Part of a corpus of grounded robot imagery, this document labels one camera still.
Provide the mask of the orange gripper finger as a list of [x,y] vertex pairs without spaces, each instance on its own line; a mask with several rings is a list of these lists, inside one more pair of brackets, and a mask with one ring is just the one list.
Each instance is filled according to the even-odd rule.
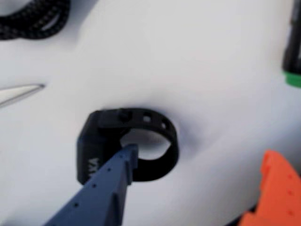
[[240,226],[299,226],[301,177],[286,158],[266,151],[261,165],[260,197],[254,212],[246,212]]

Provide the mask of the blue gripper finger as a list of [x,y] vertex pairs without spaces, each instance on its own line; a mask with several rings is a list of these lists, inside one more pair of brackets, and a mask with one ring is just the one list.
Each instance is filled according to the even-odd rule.
[[48,222],[47,226],[120,226],[127,187],[138,165],[138,146],[111,157]]

